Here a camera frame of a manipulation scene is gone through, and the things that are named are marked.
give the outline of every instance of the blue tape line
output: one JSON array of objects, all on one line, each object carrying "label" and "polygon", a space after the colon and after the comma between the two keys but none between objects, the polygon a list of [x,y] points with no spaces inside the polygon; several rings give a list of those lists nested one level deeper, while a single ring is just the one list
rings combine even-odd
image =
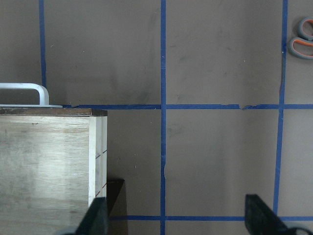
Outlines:
[{"label": "blue tape line", "polygon": [[[313,221],[313,216],[281,216],[283,221]],[[113,216],[110,221],[122,220],[150,220],[159,221],[161,216],[126,215]],[[166,216],[166,221],[244,221],[243,216]]]},{"label": "blue tape line", "polygon": [[313,109],[313,104],[285,104],[284,109]]},{"label": "blue tape line", "polygon": [[[242,110],[251,109],[279,109],[279,104],[259,104],[245,106]],[[313,109],[313,104],[284,104],[283,109]],[[72,108],[64,104],[63,108]],[[161,109],[160,104],[83,104],[74,108],[106,109],[106,110],[131,110],[131,109]],[[238,104],[167,104],[166,109],[240,109]]]},{"label": "blue tape line", "polygon": [[126,215],[110,217],[110,221],[121,221],[121,220],[160,220],[160,216]]},{"label": "blue tape line", "polygon": [[166,220],[180,221],[244,221],[243,216],[167,216]]},{"label": "blue tape line", "polygon": [[41,80],[42,85],[46,84],[46,63],[45,63],[45,8],[44,0],[38,0],[39,3],[39,31],[40,31],[40,59],[41,59]]},{"label": "blue tape line", "polygon": [[313,216],[281,216],[283,221],[313,221]]},{"label": "blue tape line", "polygon": [[286,60],[287,60],[287,24],[288,24],[288,0],[283,0],[283,22],[282,22],[282,81],[279,93],[279,114],[276,147],[276,167],[274,182],[273,211],[278,214],[280,170],[282,158],[283,126],[284,126],[284,102],[285,102],[285,82],[286,82]]},{"label": "blue tape line", "polygon": [[165,235],[166,181],[166,0],[161,0],[161,192],[160,192],[160,235]]},{"label": "blue tape line", "polygon": [[287,61],[287,24],[288,24],[288,0],[283,0],[283,22],[282,22],[282,81],[279,94],[279,104],[285,103],[285,81],[286,81],[286,61]]},{"label": "blue tape line", "polygon": [[168,104],[167,109],[240,109],[238,104]]},{"label": "blue tape line", "polygon": [[278,104],[259,104],[259,105],[249,105],[245,106],[242,110],[246,109],[278,109]]},{"label": "blue tape line", "polygon": [[159,104],[108,104],[108,105],[97,105],[97,104],[83,104],[77,105],[74,108],[87,108],[87,109],[106,109],[106,110],[131,110],[131,109],[161,109]]},{"label": "blue tape line", "polygon": [[273,200],[273,211],[275,214],[278,213],[280,168],[281,168],[282,142],[283,142],[283,125],[284,125],[284,110],[279,109],[277,146],[276,146],[275,182],[274,182],[274,200]]}]

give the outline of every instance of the dark wooden top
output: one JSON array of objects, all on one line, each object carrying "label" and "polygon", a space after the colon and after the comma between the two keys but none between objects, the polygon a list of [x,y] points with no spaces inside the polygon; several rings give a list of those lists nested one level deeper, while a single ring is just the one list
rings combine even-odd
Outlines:
[{"label": "dark wooden top", "polygon": [[0,107],[0,115],[18,116],[107,116],[108,111],[82,108]]}]

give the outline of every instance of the black object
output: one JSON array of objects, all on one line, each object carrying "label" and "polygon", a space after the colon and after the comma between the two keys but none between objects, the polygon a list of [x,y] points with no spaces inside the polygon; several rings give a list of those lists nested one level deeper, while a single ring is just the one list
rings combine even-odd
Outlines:
[{"label": "black object", "polygon": [[123,179],[108,179],[107,181],[107,203],[108,203],[108,215],[111,214],[113,206],[117,200],[117,197],[122,189],[125,180]]},{"label": "black object", "polygon": [[108,207],[105,197],[93,200],[78,229],[65,235],[107,235],[109,228]]},{"label": "black object", "polygon": [[251,235],[313,235],[307,229],[289,229],[256,194],[246,195],[245,225]]}]

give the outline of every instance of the blue painter's tape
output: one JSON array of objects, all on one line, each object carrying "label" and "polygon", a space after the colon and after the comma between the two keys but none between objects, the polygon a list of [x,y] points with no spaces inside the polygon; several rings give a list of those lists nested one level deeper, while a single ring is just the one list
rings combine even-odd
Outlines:
[{"label": "blue painter's tape", "polygon": [[45,63],[45,8],[44,0],[38,0],[39,3],[39,31],[40,31],[40,59],[41,59],[41,79],[42,85],[46,84],[46,63]]},{"label": "blue painter's tape", "polygon": [[278,132],[277,132],[277,146],[276,146],[276,168],[275,168],[275,182],[274,182],[274,200],[273,211],[278,213],[279,200],[279,184],[280,184],[280,168],[282,158],[282,143],[283,143],[283,125],[284,125],[284,110],[280,109],[278,114]]},{"label": "blue painter's tape", "polygon": [[285,82],[286,82],[286,63],[287,63],[287,25],[288,25],[288,0],[283,0],[283,19],[282,19],[282,81],[279,93],[279,104],[285,103]]},{"label": "blue painter's tape", "polygon": [[313,216],[282,216],[283,221],[313,221]]},{"label": "blue painter's tape", "polygon": [[[65,104],[63,108],[72,108]],[[83,104],[75,108],[106,109],[106,110],[131,110],[131,109],[161,109],[160,104]],[[313,104],[284,104],[284,109],[313,109]],[[166,109],[240,109],[238,104],[167,104]],[[278,104],[259,104],[245,106],[242,110],[250,109],[279,109]]]},{"label": "blue painter's tape", "polygon": [[284,109],[313,109],[313,104],[285,104]]},{"label": "blue painter's tape", "polygon": [[165,235],[166,181],[166,0],[161,0],[161,190],[160,190],[160,235]]},{"label": "blue painter's tape", "polygon": [[240,109],[238,104],[168,104],[167,109]]},{"label": "blue painter's tape", "polygon": [[106,109],[106,110],[132,110],[132,109],[161,109],[159,104],[108,104],[108,105],[78,105],[74,108]]},{"label": "blue painter's tape", "polygon": [[243,216],[167,216],[166,220],[179,221],[244,221]]},{"label": "blue painter's tape", "polygon": [[[313,221],[313,216],[281,216],[283,221]],[[113,216],[111,221],[121,220],[150,220],[159,221],[161,216],[146,216],[146,215],[127,215]],[[165,220],[169,221],[244,221],[243,216],[166,216]]]},{"label": "blue painter's tape", "polygon": [[278,104],[259,104],[259,105],[249,105],[245,106],[243,110],[246,109],[278,109],[279,105]]},{"label": "blue painter's tape", "polygon": [[160,220],[160,216],[144,216],[144,215],[127,215],[127,216],[113,216],[111,221],[121,220]]},{"label": "blue painter's tape", "polygon": [[283,20],[282,20],[282,81],[279,93],[279,114],[277,129],[276,147],[276,167],[274,182],[273,211],[278,214],[279,204],[279,184],[282,159],[283,126],[284,126],[284,103],[285,103],[285,82],[286,82],[286,62],[287,62],[287,24],[288,24],[288,0],[283,0]]}]

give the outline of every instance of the metal handle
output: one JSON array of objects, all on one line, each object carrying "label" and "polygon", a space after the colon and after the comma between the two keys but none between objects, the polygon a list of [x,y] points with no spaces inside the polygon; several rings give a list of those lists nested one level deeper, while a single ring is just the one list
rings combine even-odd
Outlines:
[{"label": "metal handle", "polygon": [[[49,105],[49,93],[47,89],[35,83],[0,83],[0,89],[23,89],[23,90],[37,90],[39,93],[39,105],[27,105],[33,107],[62,107],[59,105]],[[0,106],[11,106],[7,104],[0,104]]]}]

